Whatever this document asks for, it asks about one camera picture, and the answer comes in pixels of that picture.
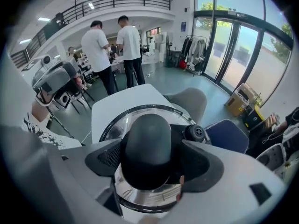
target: cardboard box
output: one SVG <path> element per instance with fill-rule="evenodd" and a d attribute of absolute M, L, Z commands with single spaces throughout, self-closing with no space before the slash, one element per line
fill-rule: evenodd
<path fill-rule="evenodd" d="M 255 101 L 254 97 L 257 96 L 256 92 L 246 83 L 241 84 L 236 91 L 238 91 L 238 93 L 240 93 L 241 95 L 247 96 L 248 97 L 248 101 L 250 103 L 253 103 Z"/>
<path fill-rule="evenodd" d="M 225 104 L 228 111 L 236 117 L 239 116 L 248 105 L 249 101 L 240 95 L 237 90 L 232 94 Z"/>

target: gray chair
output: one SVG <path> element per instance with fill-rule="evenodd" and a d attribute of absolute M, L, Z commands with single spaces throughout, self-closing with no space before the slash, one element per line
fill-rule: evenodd
<path fill-rule="evenodd" d="M 199 124 L 206 109 L 206 95 L 199 89 L 187 88 L 178 94 L 167 94 L 164 97 L 173 104 L 185 109 L 190 117 Z"/>

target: door frame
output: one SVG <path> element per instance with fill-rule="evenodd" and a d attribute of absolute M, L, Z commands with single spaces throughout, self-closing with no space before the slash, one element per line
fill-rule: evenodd
<path fill-rule="evenodd" d="M 213 44 L 214 44 L 216 29 L 217 29 L 217 21 L 230 22 L 232 24 L 232 29 L 231 29 L 230 38 L 228 41 L 228 45 L 227 45 L 227 49 L 225 51 L 224 58 L 221 62 L 221 65 L 216 74 L 216 77 L 213 78 L 213 77 L 209 76 L 208 74 L 206 74 L 205 71 L 206 71 L 206 67 L 208 64 L 208 60 L 212 54 L 212 49 L 213 49 Z M 253 49 L 253 52 L 252 52 L 251 58 L 248 62 L 248 65 L 246 67 L 246 70 L 245 70 L 243 76 L 241 77 L 239 84 L 235 87 L 235 89 L 233 91 L 231 91 L 225 85 L 221 84 L 221 81 L 222 81 L 223 77 L 225 76 L 227 69 L 229 68 L 229 64 L 233 57 L 233 54 L 235 51 L 235 46 L 238 41 L 241 26 L 248 27 L 252 30 L 255 30 L 258 32 L 258 34 L 257 34 L 257 38 L 256 38 L 255 47 Z M 264 31 L 261 28 L 257 28 L 255 26 L 247 24 L 245 22 L 241 22 L 241 21 L 233 20 L 233 19 L 227 19 L 227 18 L 219 18 L 219 17 L 213 18 L 210 41 L 209 41 L 209 45 L 208 45 L 208 49 L 207 49 L 207 53 L 206 53 L 206 56 L 208 57 L 208 59 L 206 59 L 206 63 L 205 63 L 204 70 L 203 70 L 203 76 L 212 80 L 216 85 L 218 85 L 219 87 L 224 89 L 228 94 L 231 95 L 236 90 L 236 88 L 239 87 L 242 83 L 245 83 L 247 78 L 249 77 L 249 75 L 256 63 L 257 57 L 259 55 L 259 52 L 260 52 L 260 49 L 262 46 L 262 43 L 260 41 L 263 40 L 263 35 L 264 35 Z"/>

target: glass door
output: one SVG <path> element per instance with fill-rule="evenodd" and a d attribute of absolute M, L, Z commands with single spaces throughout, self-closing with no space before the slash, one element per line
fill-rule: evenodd
<path fill-rule="evenodd" d="M 258 31 L 233 20 L 217 20 L 205 76 L 228 93 L 237 88 L 256 49 Z"/>

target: black pants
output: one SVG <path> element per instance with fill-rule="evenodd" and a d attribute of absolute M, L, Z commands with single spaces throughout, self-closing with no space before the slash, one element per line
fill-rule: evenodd
<path fill-rule="evenodd" d="M 108 95 L 112 95 L 115 93 L 115 85 L 114 85 L 114 76 L 112 74 L 111 66 L 107 67 L 106 69 L 95 72 L 102 80 L 104 87 L 107 91 Z"/>
<path fill-rule="evenodd" d="M 140 58 L 137 58 L 135 60 L 129 60 L 129 61 L 124 60 L 123 63 L 124 63 L 125 72 L 126 72 L 126 76 L 127 76 L 127 87 L 128 88 L 131 88 L 134 86 L 133 69 L 135 70 L 136 75 L 137 75 L 137 83 L 139 85 L 145 84 Z"/>

